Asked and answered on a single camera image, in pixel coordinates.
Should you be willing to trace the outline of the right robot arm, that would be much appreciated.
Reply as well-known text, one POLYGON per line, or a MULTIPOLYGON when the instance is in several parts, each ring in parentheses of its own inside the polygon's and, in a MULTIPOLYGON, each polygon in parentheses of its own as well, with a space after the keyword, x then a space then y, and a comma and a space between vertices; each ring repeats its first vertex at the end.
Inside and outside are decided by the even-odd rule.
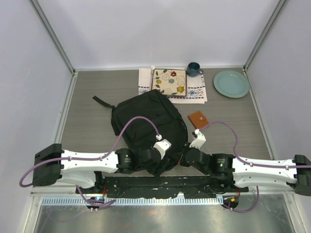
POLYGON ((223 193, 250 186, 291 188, 296 194, 311 194, 311 162, 296 154, 293 159, 261 160, 232 154, 206 154, 189 148, 181 157, 182 166, 191 166, 205 175, 204 186, 223 193))

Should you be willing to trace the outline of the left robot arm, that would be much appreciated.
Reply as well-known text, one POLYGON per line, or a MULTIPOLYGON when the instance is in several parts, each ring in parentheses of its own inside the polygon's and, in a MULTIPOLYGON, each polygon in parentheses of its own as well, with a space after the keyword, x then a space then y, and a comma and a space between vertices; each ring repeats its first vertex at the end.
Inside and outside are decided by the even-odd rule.
POLYGON ((61 144, 52 144, 35 155, 34 186, 67 183, 100 193, 103 181, 96 172, 131 174, 139 170, 153 173, 166 151, 168 142, 156 142, 152 148, 133 151, 119 149, 111 153, 82 153, 63 150, 61 144))

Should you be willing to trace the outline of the brown leather wallet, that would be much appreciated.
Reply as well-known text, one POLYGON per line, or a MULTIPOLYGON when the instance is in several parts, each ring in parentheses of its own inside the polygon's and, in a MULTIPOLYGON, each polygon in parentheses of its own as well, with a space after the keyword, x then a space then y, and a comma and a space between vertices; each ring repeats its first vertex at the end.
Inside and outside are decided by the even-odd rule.
POLYGON ((206 116, 201 111, 190 114, 188 119, 196 129, 201 129, 209 124, 206 116))

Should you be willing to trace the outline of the black student backpack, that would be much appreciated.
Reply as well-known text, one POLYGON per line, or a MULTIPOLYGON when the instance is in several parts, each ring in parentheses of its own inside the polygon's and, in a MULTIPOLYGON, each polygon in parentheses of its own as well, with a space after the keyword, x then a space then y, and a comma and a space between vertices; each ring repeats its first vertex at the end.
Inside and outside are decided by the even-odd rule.
POLYGON ((110 105, 99 97, 93 99, 110 108, 111 126, 116 136, 121 135, 128 148, 133 151, 146 150, 156 142, 156 135, 168 140, 172 146, 154 176, 177 165, 188 142, 188 130, 178 109, 157 90, 146 92, 119 103, 110 105))

